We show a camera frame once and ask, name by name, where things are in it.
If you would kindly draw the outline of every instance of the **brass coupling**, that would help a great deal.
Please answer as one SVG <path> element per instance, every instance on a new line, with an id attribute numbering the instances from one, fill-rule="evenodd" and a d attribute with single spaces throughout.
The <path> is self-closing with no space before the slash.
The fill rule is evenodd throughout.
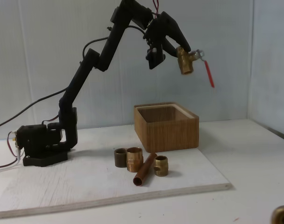
<path id="1" fill-rule="evenodd" d="M 143 165 L 142 149 L 132 147 L 127 149 L 127 168 L 129 172 L 137 173 Z"/>
<path id="2" fill-rule="evenodd" d="M 115 166 L 119 168 L 127 167 L 127 149 L 118 148 L 114 151 Z"/>
<path id="3" fill-rule="evenodd" d="M 181 74 L 191 74 L 193 69 L 193 61 L 196 61 L 204 56 L 203 51 L 193 51 L 191 53 L 186 52 L 181 46 L 176 48 L 178 65 L 180 67 Z"/>
<path id="4" fill-rule="evenodd" d="M 157 176 L 167 176 L 168 175 L 168 158 L 163 155 L 159 155 L 155 158 L 154 171 Z"/>

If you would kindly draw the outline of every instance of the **red wire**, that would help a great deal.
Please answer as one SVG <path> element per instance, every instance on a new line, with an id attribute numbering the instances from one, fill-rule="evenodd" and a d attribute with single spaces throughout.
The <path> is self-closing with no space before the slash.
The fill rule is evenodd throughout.
<path id="1" fill-rule="evenodd" d="M 48 122 L 54 121 L 54 120 L 56 120 L 58 117 L 59 117 L 59 115 L 57 115 L 56 117 L 54 117 L 54 118 L 52 118 L 52 119 L 50 119 L 50 120 L 43 120 L 41 124 L 43 125 L 45 121 L 48 121 Z"/>
<path id="2" fill-rule="evenodd" d="M 14 164 L 16 161 L 17 161 L 17 159 L 15 159 L 13 162 L 11 162 L 11 163 L 9 163 L 9 164 L 6 164 L 6 165 L 3 165 L 3 166 L 0 166 L 0 168 L 3 168 L 3 167 L 9 167 L 10 165 Z"/>
<path id="3" fill-rule="evenodd" d="M 9 133 L 8 133 L 8 136 L 7 136 L 7 145 L 8 145 L 9 150 L 11 151 L 11 154 L 12 154 L 14 157 L 17 157 L 17 156 L 13 153 L 12 148 L 11 148 L 11 146 L 10 146 L 10 144 L 9 144 L 9 135 L 10 135 L 10 134 L 11 134 L 11 132 L 9 132 Z"/>
<path id="4" fill-rule="evenodd" d="M 11 146 L 9 144 L 9 135 L 11 134 L 11 132 L 8 133 L 8 136 L 7 136 L 7 145 L 9 147 L 9 150 L 11 151 L 11 154 L 16 157 L 16 155 L 13 153 L 12 149 L 11 149 Z M 0 168 L 3 168 L 3 167 L 9 167 L 10 165 L 14 164 L 15 162 L 17 161 L 17 158 L 15 158 L 15 160 L 9 164 L 6 164 L 6 165 L 2 165 L 0 166 Z"/>
<path id="5" fill-rule="evenodd" d="M 156 6 L 156 3 L 155 3 L 155 0 L 152 0 L 153 4 L 155 5 L 155 8 L 156 8 L 156 13 L 158 11 L 158 7 Z"/>
<path id="6" fill-rule="evenodd" d="M 155 0 L 152 0 L 153 4 L 155 5 L 155 8 L 156 8 L 156 13 L 158 14 L 159 13 L 159 0 L 156 0 L 157 2 L 157 6 L 156 6 L 156 3 L 155 3 Z"/>

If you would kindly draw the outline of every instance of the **plywood board edge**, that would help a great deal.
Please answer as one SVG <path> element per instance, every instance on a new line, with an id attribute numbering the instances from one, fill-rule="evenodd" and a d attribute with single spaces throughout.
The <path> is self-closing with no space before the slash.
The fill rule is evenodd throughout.
<path id="1" fill-rule="evenodd" d="M 212 184 L 209 186 L 197 186 L 197 187 L 187 187 L 187 188 L 181 188 L 181 189 L 146 192 L 146 193 L 130 195 L 130 196 L 106 198 L 106 199 L 101 199 L 97 201 L 72 203 L 72 204 L 67 204 L 67 205 L 56 205 L 56 206 L 41 207 L 41 208 L 0 211 L 0 218 L 12 218 L 12 217 L 40 215 L 40 214 L 48 214 L 48 213 L 79 210 L 79 209 L 88 209 L 88 208 L 93 208 L 93 207 L 99 207 L 99 206 L 105 206 L 105 205 L 111 205 L 111 204 L 119 204 L 119 203 L 124 203 L 124 202 L 140 201 L 140 200 L 160 198 L 160 197 L 195 194 L 195 193 L 203 193 L 203 192 L 217 191 L 217 190 L 227 190 L 231 187 L 232 187 L 232 184 L 227 182 L 227 183 L 221 183 L 221 184 Z"/>

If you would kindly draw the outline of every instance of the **black robotic arm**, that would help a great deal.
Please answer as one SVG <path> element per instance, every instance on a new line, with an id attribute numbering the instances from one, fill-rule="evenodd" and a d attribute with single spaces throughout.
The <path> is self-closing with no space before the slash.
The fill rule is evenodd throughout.
<path id="1" fill-rule="evenodd" d="M 146 59 L 150 69 L 164 61 L 163 50 L 177 57 L 176 49 L 168 42 L 166 36 L 175 40 L 186 52 L 191 51 L 178 24 L 167 13 L 162 12 L 154 19 L 149 8 L 141 6 L 135 0 L 122 0 L 111 18 L 114 25 L 101 54 L 92 49 L 88 50 L 60 99 L 59 122 L 49 123 L 47 126 L 21 126 L 16 132 L 17 146 L 25 150 L 24 166 L 44 167 L 67 160 L 67 152 L 78 142 L 77 109 L 72 107 L 72 103 L 93 67 L 100 71 L 108 69 L 122 35 L 131 21 L 143 30 L 147 29 L 143 38 L 149 45 Z M 61 142 L 62 129 L 65 130 L 65 142 Z"/>

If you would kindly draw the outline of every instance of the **red valve handle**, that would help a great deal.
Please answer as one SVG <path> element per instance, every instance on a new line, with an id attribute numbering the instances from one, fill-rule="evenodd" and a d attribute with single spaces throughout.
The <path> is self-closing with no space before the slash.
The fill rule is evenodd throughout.
<path id="1" fill-rule="evenodd" d="M 209 70 L 209 66 L 208 66 L 207 61 L 204 61 L 204 64 L 206 65 L 206 71 L 207 71 L 207 74 L 208 74 L 209 82 L 211 83 L 211 86 L 212 86 L 213 88 L 215 88 L 215 85 L 214 85 L 214 83 L 213 83 L 213 77 L 212 77 L 211 71 Z"/>

